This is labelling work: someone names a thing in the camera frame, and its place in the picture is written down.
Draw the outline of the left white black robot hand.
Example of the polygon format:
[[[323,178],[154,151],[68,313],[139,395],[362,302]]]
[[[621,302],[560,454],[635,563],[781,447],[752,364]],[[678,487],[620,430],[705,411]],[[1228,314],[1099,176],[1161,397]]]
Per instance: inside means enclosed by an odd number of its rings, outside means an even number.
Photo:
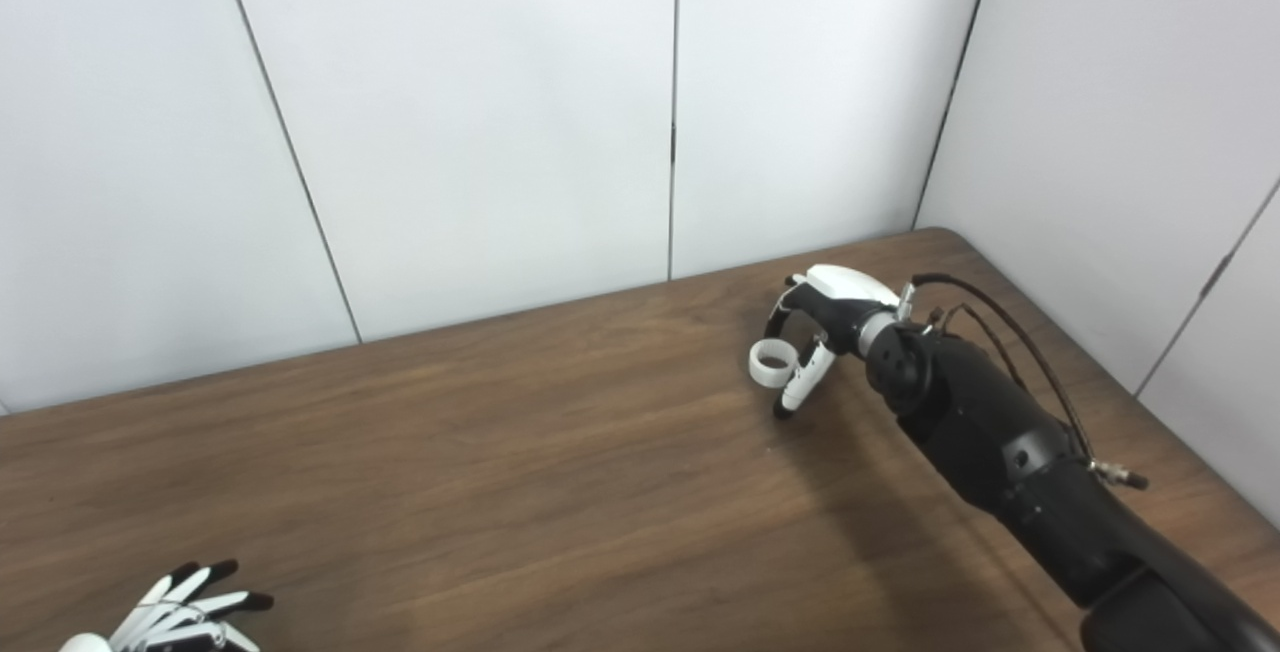
[[[110,635],[79,633],[60,649],[259,651],[260,646],[237,629],[230,616],[266,612],[274,608],[275,597],[256,591],[204,594],[238,569],[234,558],[211,565],[182,564],[157,579]]]

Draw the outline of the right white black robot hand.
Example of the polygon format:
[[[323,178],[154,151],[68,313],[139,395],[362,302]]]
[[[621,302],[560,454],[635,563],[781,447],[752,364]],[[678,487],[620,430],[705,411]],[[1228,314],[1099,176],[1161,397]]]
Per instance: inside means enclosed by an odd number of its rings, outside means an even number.
[[[888,286],[847,266],[817,264],[787,277],[785,284],[760,341],[749,352],[754,382],[780,392],[773,405],[778,420],[795,415],[838,357],[864,359],[870,342],[899,322],[902,306]],[[795,313],[818,327],[801,350],[783,339],[786,323]]]

